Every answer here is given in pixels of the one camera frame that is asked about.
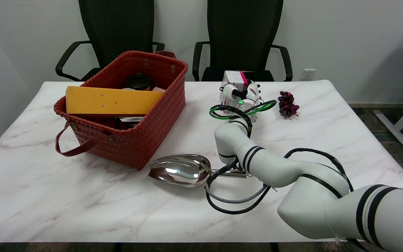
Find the brown leather handle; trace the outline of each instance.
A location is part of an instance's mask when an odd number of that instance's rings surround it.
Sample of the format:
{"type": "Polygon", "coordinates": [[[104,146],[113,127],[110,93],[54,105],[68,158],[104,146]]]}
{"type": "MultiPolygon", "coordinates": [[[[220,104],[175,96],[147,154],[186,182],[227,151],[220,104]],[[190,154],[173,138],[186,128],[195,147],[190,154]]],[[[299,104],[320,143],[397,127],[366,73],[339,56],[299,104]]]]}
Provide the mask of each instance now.
{"type": "Polygon", "coordinates": [[[60,136],[63,134],[63,132],[69,127],[69,125],[71,125],[71,122],[67,121],[64,125],[64,128],[56,136],[56,151],[58,153],[62,154],[63,156],[75,156],[75,155],[84,153],[86,151],[89,151],[92,147],[96,146],[100,142],[103,142],[109,136],[109,134],[107,134],[107,133],[100,132],[99,134],[97,134],[93,138],[91,138],[90,140],[84,142],[82,145],[75,147],[72,150],[62,152],[60,150],[59,139],[60,139],[60,136]]]}

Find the power socket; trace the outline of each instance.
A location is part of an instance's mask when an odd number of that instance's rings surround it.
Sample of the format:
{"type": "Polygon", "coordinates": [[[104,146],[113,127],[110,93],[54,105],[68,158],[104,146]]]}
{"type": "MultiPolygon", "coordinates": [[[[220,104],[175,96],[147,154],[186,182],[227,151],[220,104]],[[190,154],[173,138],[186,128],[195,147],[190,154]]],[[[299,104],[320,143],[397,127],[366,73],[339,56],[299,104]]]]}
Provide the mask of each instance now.
{"type": "Polygon", "coordinates": [[[315,69],[304,69],[301,79],[302,80],[312,80],[315,75],[315,69]]]}

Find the black office chair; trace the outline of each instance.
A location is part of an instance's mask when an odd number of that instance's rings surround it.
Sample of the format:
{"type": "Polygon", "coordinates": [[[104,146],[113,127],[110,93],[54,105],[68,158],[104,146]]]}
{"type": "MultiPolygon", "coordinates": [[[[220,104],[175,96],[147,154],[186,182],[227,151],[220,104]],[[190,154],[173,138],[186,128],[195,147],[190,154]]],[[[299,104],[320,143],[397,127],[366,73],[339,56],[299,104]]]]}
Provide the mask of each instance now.
{"type": "Polygon", "coordinates": [[[130,51],[164,50],[163,43],[152,42],[154,0],[79,0],[80,14],[90,41],[76,41],[65,51],[56,73],[73,81],[86,81],[107,66],[119,54],[130,51]],[[63,66],[80,45],[90,43],[99,62],[98,68],[79,79],[63,73],[63,66]]]}
{"type": "Polygon", "coordinates": [[[274,81],[265,70],[270,48],[281,51],[291,81],[290,56],[287,48],[272,45],[281,19],[283,0],[208,0],[209,40],[197,42],[194,49],[192,75],[200,80],[198,68],[204,44],[211,46],[211,63],[202,81],[223,80],[224,70],[248,71],[247,79],[274,81]]]}

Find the marble table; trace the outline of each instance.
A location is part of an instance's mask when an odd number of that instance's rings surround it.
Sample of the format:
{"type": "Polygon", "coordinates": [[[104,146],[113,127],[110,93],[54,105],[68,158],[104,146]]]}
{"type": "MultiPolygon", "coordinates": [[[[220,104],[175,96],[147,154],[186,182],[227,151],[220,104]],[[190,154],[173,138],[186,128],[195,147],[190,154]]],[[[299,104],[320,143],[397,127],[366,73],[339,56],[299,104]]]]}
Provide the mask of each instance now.
{"type": "MultiPolygon", "coordinates": [[[[84,153],[64,157],[54,137],[65,120],[53,104],[75,82],[45,82],[0,138],[0,242],[299,242],[311,241],[286,225],[276,212],[291,186],[271,190],[253,211],[227,215],[212,209],[203,188],[180,188],[121,164],[84,153]]],[[[208,109],[219,99],[220,83],[186,83],[187,105],[155,158],[179,153],[208,157],[219,168],[214,129],[224,123],[208,109]]],[[[327,80],[261,83],[262,98],[290,91],[301,108],[284,119],[278,110],[259,113],[252,139],[284,155],[296,147],[326,151],[343,164],[354,188],[386,184],[403,188],[403,169],[374,138],[327,80]]],[[[62,150],[77,146],[71,130],[62,150]]],[[[322,162],[322,156],[291,158],[322,162]]],[[[241,199],[256,192],[255,178],[220,177],[212,190],[241,199]]],[[[229,209],[244,206],[226,206],[229,209]]]]}

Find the mesh chair back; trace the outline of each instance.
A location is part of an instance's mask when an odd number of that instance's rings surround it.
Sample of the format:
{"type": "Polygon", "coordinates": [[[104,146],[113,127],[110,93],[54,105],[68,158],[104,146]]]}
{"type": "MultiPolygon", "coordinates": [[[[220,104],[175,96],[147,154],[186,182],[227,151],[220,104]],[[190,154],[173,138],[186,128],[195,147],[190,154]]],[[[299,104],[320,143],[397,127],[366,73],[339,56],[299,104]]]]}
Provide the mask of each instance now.
{"type": "Polygon", "coordinates": [[[79,0],[79,6],[100,67],[125,51],[153,52],[154,0],[79,0]]]}
{"type": "Polygon", "coordinates": [[[208,0],[211,67],[264,70],[283,0],[208,0]]]}

